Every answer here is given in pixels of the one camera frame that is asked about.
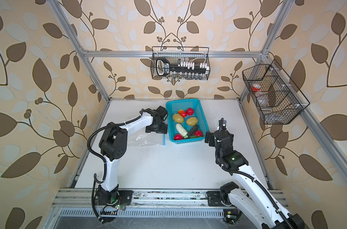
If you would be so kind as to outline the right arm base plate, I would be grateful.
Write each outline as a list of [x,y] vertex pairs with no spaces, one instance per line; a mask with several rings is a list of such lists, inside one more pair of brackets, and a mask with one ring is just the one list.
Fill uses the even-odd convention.
[[206,198],[210,207],[233,207],[229,200],[229,194],[225,191],[207,191]]

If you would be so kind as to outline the yellow potato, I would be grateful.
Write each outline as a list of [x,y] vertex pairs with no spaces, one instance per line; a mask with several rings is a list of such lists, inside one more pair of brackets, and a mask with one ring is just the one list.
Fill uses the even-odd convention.
[[191,126],[191,127],[197,125],[197,124],[198,124],[198,119],[197,119],[197,117],[194,117],[194,116],[193,116],[193,117],[188,118],[187,121],[186,121],[186,124],[189,125],[189,126]]
[[184,122],[185,119],[180,114],[175,113],[172,115],[172,120],[175,121],[176,123],[181,124]]

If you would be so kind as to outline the clear zip top bag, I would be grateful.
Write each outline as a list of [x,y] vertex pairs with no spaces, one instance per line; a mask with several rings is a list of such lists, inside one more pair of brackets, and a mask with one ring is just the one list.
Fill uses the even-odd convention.
[[165,146],[165,135],[157,133],[139,133],[133,138],[137,146]]

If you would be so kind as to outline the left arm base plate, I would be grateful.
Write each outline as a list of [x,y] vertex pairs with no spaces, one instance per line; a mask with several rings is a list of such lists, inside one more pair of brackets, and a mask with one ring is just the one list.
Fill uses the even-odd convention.
[[131,203],[132,195],[132,190],[113,190],[111,192],[106,192],[103,189],[98,189],[96,194],[94,194],[93,200],[96,202],[96,205],[99,206],[124,206]]

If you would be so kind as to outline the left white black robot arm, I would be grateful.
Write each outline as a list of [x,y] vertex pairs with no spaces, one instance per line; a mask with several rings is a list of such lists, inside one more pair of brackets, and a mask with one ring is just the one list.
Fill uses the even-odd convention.
[[94,183],[99,185],[93,199],[98,197],[111,203],[118,198],[119,162],[127,150],[128,137],[143,128],[146,133],[167,134],[167,117],[168,111],[162,106],[142,109],[134,119],[119,124],[110,122],[91,134],[87,141],[88,151],[103,161],[102,179],[98,180],[94,174]]

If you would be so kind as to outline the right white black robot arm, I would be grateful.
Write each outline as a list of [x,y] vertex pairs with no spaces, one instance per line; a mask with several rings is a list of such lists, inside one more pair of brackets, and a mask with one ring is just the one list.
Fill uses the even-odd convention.
[[234,135],[226,129],[207,132],[205,142],[215,148],[216,164],[234,181],[220,188],[221,203],[235,206],[258,229],[304,229],[298,214],[291,214],[255,175],[247,159],[233,148]]

